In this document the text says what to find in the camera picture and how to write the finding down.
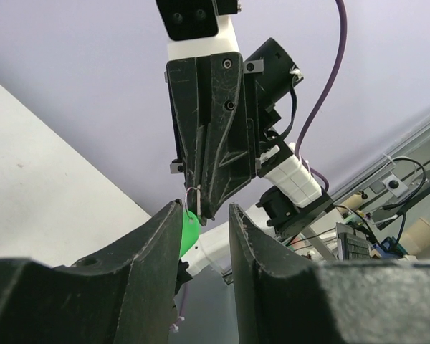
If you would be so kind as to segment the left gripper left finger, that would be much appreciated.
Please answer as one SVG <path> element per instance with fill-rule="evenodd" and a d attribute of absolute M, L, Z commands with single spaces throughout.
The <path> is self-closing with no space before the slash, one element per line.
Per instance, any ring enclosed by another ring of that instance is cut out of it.
<path fill-rule="evenodd" d="M 175 200 L 72 266 L 0 259 L 0 343 L 166 343 L 182 223 Z"/>

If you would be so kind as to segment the silver key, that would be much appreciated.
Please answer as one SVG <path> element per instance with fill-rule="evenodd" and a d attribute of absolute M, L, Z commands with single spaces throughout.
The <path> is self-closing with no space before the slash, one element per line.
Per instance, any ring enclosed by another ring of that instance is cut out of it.
<path fill-rule="evenodd" d="M 201 214 L 201 185 L 196 187 L 196 215 L 200 224 L 203 224 L 204 217 Z"/>

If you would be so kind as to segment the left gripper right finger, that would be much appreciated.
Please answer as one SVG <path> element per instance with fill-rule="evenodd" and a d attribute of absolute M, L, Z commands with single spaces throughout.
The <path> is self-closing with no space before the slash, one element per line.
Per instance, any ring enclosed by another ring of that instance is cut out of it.
<path fill-rule="evenodd" d="M 430 343 L 430 261 L 312 262 L 236 204 L 229 241 L 241 343 Z"/>

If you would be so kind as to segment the metal keyring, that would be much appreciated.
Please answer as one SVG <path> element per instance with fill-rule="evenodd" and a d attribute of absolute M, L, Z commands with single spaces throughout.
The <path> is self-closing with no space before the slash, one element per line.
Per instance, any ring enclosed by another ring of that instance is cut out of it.
<path fill-rule="evenodd" d="M 187 188 L 184 196 L 184 209 L 187 214 L 192 213 L 196 218 L 196 187 Z"/>

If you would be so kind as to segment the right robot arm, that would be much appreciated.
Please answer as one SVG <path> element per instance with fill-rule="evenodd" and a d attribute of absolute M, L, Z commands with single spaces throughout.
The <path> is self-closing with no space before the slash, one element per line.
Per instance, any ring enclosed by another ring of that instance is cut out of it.
<path fill-rule="evenodd" d="M 326 186 L 274 129 L 277 101 L 296 100 L 302 81 L 276 40 L 249 57 L 231 45 L 172 43 L 165 76 L 177 152 L 171 172 L 185 179 L 190 224 L 205 225 L 256 177 L 272 185 L 250 211 L 269 234 L 293 238 L 330 204 Z"/>

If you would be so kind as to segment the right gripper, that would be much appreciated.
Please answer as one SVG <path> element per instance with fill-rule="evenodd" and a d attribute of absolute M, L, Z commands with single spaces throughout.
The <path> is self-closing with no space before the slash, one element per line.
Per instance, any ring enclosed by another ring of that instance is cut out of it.
<path fill-rule="evenodd" d="M 283 82 L 273 83 L 279 70 L 264 59 L 243 60 L 238 52 L 166 66 L 176 137 L 171 173 L 183 174 L 186 188 L 201 185 L 207 219 L 259 173 L 259 157 L 280 119 L 274 104 L 283 96 Z"/>

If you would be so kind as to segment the green key tag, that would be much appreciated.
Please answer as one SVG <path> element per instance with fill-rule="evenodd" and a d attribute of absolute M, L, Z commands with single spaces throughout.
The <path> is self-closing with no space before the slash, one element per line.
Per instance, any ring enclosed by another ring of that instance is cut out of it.
<path fill-rule="evenodd" d="M 183 226 L 179 257 L 182 258 L 199 239 L 201 225 L 197 215 L 191 211 L 183 212 Z"/>

